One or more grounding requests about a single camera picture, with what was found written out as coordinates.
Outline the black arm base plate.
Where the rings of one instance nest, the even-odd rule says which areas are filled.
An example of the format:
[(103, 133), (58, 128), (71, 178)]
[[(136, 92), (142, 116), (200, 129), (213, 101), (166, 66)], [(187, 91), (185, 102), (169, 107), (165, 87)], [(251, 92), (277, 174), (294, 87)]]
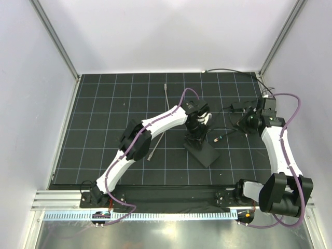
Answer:
[(190, 207), (195, 203), (228, 207), (258, 202), (262, 188), (262, 184), (248, 181), (235, 185), (119, 185), (111, 194), (122, 203), (138, 207), (164, 208), (172, 203), (176, 207)]

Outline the black network switch box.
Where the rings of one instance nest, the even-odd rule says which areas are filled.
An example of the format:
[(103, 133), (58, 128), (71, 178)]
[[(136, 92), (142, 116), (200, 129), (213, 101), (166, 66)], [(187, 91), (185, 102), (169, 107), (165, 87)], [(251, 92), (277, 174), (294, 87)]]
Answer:
[(185, 148), (202, 166), (208, 168), (214, 163), (220, 154), (209, 143), (205, 151), (188, 150)]

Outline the black ethernet cable silver plug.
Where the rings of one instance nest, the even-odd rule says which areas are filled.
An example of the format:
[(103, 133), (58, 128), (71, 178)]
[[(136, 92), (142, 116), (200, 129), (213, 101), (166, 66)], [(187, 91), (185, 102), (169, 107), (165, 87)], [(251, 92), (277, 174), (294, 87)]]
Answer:
[(248, 72), (242, 72), (242, 71), (233, 70), (233, 69), (229, 69), (229, 68), (213, 68), (213, 69), (208, 69), (208, 70), (202, 70), (201, 73), (204, 74), (204, 73), (210, 73), (210, 72), (216, 72), (216, 71), (233, 72), (233, 73), (238, 73), (238, 74), (241, 74), (241, 75), (245, 75), (247, 77), (255, 78), (256, 81), (258, 83), (260, 83), (263, 86), (264, 89), (269, 90), (269, 88), (262, 81), (260, 81), (256, 76), (253, 76), (251, 73), (248, 73)]

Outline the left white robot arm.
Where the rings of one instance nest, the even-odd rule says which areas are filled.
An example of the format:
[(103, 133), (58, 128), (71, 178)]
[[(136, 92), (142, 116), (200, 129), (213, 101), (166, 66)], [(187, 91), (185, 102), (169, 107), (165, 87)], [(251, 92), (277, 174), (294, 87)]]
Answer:
[(212, 117), (206, 101), (185, 101), (165, 113), (142, 121), (131, 120), (120, 138), (117, 153), (106, 171), (90, 186), (90, 201), (103, 208), (109, 204), (110, 195), (125, 171), (144, 158), (152, 140), (159, 134), (185, 125), (185, 145), (194, 153), (202, 152), (208, 123)]

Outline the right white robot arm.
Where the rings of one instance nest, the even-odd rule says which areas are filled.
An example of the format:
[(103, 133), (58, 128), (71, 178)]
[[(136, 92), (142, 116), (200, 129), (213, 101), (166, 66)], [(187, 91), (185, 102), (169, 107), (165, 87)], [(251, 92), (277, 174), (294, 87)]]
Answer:
[(271, 166), (271, 176), (261, 184), (241, 179), (233, 193), (238, 205), (255, 201), (261, 211), (274, 215), (301, 217), (313, 181), (304, 177), (293, 157), (284, 118), (276, 114), (276, 99), (260, 97), (256, 107), (249, 107), (235, 127), (249, 135), (258, 133), (263, 141)]

